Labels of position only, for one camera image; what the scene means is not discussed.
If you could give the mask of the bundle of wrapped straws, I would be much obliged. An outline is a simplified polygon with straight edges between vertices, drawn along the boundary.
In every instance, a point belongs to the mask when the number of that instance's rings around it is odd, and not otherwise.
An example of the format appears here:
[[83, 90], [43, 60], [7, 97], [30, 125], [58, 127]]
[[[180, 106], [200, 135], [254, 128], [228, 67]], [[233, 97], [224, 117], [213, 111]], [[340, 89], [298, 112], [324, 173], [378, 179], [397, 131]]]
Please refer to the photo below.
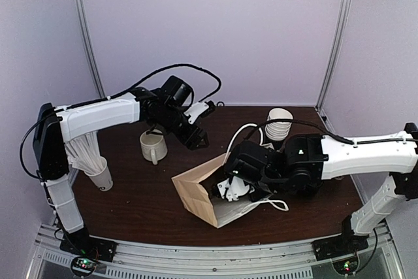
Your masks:
[[96, 131], [66, 142], [65, 151], [69, 164], [87, 174], [99, 174], [106, 167], [106, 162], [100, 153]]

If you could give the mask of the aluminium front rail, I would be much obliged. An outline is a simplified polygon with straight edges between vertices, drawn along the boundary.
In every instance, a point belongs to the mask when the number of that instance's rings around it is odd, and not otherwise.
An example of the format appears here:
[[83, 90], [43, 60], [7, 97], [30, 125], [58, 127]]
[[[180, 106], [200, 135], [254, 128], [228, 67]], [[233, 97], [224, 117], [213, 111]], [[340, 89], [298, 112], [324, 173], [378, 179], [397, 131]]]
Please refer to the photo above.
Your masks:
[[[73, 254], [59, 249], [62, 232], [55, 225], [41, 224], [24, 278], [77, 278], [70, 270]], [[381, 223], [378, 246], [357, 255], [318, 260], [313, 240], [255, 244], [249, 246], [165, 246], [113, 240], [116, 251], [111, 262], [101, 261], [87, 278], [406, 278], [386, 223]], [[359, 258], [355, 276], [336, 270], [342, 259]]]

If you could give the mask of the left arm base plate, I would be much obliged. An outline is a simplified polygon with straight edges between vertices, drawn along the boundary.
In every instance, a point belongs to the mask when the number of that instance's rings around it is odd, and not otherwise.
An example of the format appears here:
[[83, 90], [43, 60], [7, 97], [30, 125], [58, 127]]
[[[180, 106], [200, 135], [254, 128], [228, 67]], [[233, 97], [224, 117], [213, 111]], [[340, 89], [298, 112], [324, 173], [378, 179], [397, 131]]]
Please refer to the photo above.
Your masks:
[[111, 240], [91, 236], [65, 235], [59, 249], [64, 252], [80, 255], [98, 261], [112, 262], [117, 244]]

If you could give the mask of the left aluminium corner post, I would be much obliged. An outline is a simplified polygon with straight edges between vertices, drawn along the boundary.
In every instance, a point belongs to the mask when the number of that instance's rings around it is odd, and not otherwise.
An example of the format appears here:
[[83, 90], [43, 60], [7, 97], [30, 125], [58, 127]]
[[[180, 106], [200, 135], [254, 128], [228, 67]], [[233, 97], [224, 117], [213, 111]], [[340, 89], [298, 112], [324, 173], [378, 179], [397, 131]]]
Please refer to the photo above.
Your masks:
[[105, 97], [105, 89], [101, 80], [101, 76], [99, 74], [99, 70], [97, 68], [97, 62], [95, 58], [95, 54], [93, 51], [93, 45], [91, 41], [91, 36], [89, 33], [88, 28], [88, 20], [86, 17], [86, 11], [84, 8], [84, 1], [83, 0], [74, 0], [76, 13], [78, 16], [78, 23], [80, 26], [81, 37], [82, 37], [82, 45], [85, 51], [88, 69], [91, 74], [93, 80], [93, 86], [95, 91], [99, 95], [99, 97]]

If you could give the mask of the brown paper takeout bag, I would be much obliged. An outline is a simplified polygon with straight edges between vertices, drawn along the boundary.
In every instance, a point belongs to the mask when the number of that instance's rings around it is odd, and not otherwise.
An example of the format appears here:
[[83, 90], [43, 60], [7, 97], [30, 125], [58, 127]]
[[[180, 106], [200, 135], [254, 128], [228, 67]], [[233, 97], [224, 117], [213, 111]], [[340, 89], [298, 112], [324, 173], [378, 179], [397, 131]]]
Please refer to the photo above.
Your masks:
[[231, 138], [225, 153], [172, 177], [172, 183], [184, 208], [217, 229], [241, 218], [260, 204], [267, 203], [277, 210], [289, 211], [285, 201], [271, 200], [271, 194], [265, 194], [263, 191], [255, 190], [232, 202], [212, 195], [212, 187], [229, 178], [224, 173], [224, 166], [231, 154], [234, 140], [245, 128], [255, 126], [254, 123], [241, 126]]

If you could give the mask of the stack of paper cups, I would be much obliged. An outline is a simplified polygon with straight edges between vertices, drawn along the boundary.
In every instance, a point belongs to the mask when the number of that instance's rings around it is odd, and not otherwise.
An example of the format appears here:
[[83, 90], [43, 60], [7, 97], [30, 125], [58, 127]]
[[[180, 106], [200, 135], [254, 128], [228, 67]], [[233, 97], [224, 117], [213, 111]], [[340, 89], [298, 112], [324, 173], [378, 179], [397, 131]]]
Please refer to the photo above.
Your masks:
[[[267, 120], [293, 119], [293, 115], [284, 108], [273, 108], [267, 116]], [[291, 122], [272, 122], [265, 125], [265, 135], [275, 150], [279, 150], [291, 128]]]

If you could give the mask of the clear glass pitcher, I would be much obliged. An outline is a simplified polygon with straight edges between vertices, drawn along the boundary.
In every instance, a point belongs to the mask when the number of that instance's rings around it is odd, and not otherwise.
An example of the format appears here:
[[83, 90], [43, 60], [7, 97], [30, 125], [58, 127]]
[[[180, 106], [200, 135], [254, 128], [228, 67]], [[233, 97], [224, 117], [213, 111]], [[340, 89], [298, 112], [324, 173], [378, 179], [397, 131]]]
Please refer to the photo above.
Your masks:
[[143, 132], [139, 141], [143, 158], [152, 162], [153, 165], [157, 165], [168, 154], [164, 135], [158, 129]]

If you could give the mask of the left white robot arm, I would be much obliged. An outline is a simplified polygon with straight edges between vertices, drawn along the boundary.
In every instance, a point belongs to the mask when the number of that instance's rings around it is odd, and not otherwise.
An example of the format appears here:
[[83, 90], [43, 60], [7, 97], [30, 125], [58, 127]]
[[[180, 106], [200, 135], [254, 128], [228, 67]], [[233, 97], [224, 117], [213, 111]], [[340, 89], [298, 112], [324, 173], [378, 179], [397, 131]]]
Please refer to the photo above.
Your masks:
[[132, 87], [119, 95], [71, 106], [41, 106], [33, 137], [37, 176], [64, 233], [64, 241], [79, 255], [98, 245], [91, 238], [76, 203], [69, 169], [83, 171], [101, 191], [113, 186], [106, 159], [98, 149], [97, 134], [121, 124], [146, 122], [156, 133], [172, 133], [190, 150], [208, 146], [207, 133], [197, 126], [215, 105], [202, 99], [183, 108], [193, 90], [176, 76], [154, 90]]

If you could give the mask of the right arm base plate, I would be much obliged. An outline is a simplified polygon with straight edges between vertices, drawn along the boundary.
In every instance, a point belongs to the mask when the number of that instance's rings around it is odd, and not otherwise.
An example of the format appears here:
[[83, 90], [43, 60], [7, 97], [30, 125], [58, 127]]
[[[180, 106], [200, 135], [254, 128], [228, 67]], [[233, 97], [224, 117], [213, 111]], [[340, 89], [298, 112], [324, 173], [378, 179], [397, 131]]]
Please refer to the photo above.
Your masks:
[[312, 242], [317, 261], [333, 259], [368, 248], [368, 236], [337, 235]]

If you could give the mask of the white cup holding straws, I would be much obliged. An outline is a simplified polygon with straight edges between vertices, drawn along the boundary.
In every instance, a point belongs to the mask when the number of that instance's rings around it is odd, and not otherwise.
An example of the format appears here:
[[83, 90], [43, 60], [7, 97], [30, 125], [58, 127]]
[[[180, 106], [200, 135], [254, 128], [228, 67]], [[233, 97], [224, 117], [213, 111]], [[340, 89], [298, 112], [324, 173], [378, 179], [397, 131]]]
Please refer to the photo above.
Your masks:
[[97, 170], [86, 172], [86, 175], [100, 191], [108, 191], [113, 186], [113, 180], [107, 160], [103, 156], [99, 158], [99, 165], [100, 167]]

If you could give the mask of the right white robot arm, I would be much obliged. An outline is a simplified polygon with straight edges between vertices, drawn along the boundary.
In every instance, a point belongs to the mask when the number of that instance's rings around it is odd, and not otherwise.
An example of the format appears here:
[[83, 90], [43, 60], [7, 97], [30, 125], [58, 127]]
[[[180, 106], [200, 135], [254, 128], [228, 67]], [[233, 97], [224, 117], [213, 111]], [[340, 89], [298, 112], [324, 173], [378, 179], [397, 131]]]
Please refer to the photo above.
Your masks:
[[313, 244], [327, 256], [348, 254], [367, 248], [369, 234], [401, 201], [417, 198], [417, 126], [410, 122], [394, 134], [352, 139], [297, 135], [281, 152], [245, 140], [232, 150], [224, 172], [227, 179], [217, 189], [228, 201], [244, 195], [258, 201], [279, 191], [311, 191], [341, 176], [387, 172], [372, 198], [344, 219], [340, 235]]

